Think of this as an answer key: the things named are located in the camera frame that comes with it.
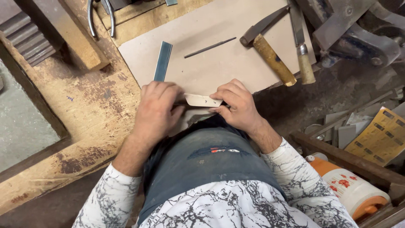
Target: concrete floor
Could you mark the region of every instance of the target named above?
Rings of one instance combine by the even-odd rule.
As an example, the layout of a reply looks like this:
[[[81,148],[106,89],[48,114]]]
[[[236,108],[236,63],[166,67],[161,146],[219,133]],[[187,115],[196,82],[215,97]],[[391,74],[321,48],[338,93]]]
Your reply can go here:
[[[280,86],[254,95],[256,107],[283,137],[296,129],[323,123],[329,113],[365,103],[377,90],[404,83],[389,67],[372,69],[341,61],[315,73],[317,82],[293,87]],[[0,228],[69,228],[92,188],[101,177],[99,170],[43,197],[0,216]]]

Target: knife handle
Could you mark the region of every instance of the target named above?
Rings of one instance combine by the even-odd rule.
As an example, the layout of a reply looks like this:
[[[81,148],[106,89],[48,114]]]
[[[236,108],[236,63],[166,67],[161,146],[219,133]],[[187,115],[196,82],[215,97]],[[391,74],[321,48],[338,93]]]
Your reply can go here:
[[[253,41],[253,46],[261,57],[266,61],[267,65],[274,70],[280,80],[286,86],[292,86],[297,82],[294,75],[286,67],[283,61],[277,56],[276,52],[271,48],[266,39],[259,34]]]
[[[307,46],[303,44],[297,47],[297,54],[303,84],[306,85],[314,83],[316,80],[315,76],[313,75],[311,63],[309,62]]]

